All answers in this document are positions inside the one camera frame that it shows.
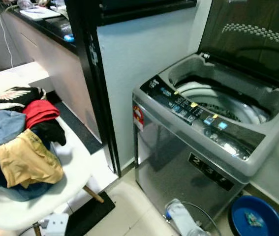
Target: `cable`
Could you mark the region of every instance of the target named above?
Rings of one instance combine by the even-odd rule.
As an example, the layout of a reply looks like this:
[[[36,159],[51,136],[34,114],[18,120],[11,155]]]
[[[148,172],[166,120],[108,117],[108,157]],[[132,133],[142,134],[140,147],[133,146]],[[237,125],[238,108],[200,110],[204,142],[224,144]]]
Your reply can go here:
[[[1,16],[0,16],[0,26],[1,26],[1,29],[2,29],[2,31],[3,31],[3,38],[4,38],[4,40],[5,40],[5,43],[6,43],[8,52],[9,52],[9,54],[10,54],[10,65],[11,65],[11,68],[13,68],[13,64],[12,64],[12,54],[11,54],[10,48],[9,48],[9,46],[8,46],[8,42],[7,42],[7,39],[6,39],[6,32],[5,32],[5,29],[3,28],[3,25],[2,25]]]
[[[193,203],[187,202],[187,201],[175,201],[175,202],[169,204],[169,205],[166,207],[167,210],[168,210],[169,206],[171,206],[172,204],[175,204],[175,203],[182,203],[182,204],[190,205],[190,206],[192,206],[192,207],[195,207],[195,208],[199,209],[199,210],[200,210],[201,212],[203,212],[203,213],[208,217],[208,219],[212,222],[212,224],[214,225],[214,227],[215,227],[216,231],[218,232],[219,236],[222,236],[222,234],[221,234],[220,230],[218,229],[218,226],[217,226],[217,224],[215,223],[215,221],[214,221],[214,220],[210,217],[210,215],[209,215],[205,210],[203,210],[201,207],[199,207],[199,206],[197,206],[197,205],[195,205],[195,204],[193,204]]]
[[[32,228],[33,228],[33,226],[30,226],[29,228],[23,230],[20,234],[18,234],[18,236],[23,235],[26,231],[28,231],[29,229],[32,229]]]

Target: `red sticker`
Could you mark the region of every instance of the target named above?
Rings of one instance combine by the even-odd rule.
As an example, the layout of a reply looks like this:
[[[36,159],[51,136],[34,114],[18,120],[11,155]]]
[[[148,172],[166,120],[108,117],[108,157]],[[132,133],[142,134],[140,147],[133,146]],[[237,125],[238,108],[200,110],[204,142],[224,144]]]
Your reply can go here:
[[[133,122],[140,129],[144,130],[144,114],[138,106],[133,107]]]

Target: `cabinet door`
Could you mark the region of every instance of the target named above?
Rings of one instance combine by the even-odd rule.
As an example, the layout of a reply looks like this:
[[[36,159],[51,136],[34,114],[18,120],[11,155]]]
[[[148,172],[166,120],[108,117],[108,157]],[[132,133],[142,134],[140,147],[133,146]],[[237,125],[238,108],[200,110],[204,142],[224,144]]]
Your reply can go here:
[[[17,31],[17,40],[27,57],[49,73],[53,87],[64,104],[100,141],[79,58],[19,18],[10,17]]]

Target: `pile of clothes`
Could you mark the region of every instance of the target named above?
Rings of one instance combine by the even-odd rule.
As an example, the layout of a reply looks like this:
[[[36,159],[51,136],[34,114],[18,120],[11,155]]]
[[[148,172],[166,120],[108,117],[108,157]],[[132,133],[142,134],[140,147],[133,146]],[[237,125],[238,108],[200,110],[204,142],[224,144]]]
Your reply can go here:
[[[66,144],[59,110],[41,88],[13,87],[0,95],[0,187],[17,201],[46,192],[63,177],[51,142]]]

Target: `doormat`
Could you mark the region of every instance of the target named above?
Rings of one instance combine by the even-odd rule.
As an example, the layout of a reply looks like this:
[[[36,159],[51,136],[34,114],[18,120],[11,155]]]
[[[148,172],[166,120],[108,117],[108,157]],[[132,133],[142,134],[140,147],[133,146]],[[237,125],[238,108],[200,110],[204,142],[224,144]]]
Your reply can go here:
[[[100,220],[102,220],[115,205],[106,192],[99,193],[104,203],[92,198],[81,208],[69,216],[65,236],[83,236]]]

